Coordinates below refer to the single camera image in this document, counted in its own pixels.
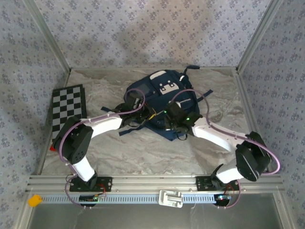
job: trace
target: patterned wall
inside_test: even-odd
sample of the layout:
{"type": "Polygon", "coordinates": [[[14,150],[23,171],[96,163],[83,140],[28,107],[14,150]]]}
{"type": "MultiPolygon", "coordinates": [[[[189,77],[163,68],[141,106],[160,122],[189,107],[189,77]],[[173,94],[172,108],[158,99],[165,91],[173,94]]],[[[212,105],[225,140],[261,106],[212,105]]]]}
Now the patterned wall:
{"type": "Polygon", "coordinates": [[[70,67],[236,66],[270,0],[35,0],[70,67]]]}
{"type": "Polygon", "coordinates": [[[284,0],[243,78],[262,135],[279,156],[297,223],[305,228],[305,2],[284,0]]]}
{"type": "Polygon", "coordinates": [[[65,77],[22,0],[0,1],[0,31],[0,229],[10,229],[65,77]]]}

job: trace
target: red object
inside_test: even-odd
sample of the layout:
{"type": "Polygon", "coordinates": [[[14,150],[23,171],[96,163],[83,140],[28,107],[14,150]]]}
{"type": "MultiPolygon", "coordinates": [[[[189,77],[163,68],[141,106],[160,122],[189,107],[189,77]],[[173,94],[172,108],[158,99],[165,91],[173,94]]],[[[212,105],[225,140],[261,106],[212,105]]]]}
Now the red object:
{"type": "Polygon", "coordinates": [[[51,145],[51,147],[50,147],[50,151],[54,151],[54,152],[56,152],[56,149],[54,149],[53,145],[51,145]]]}

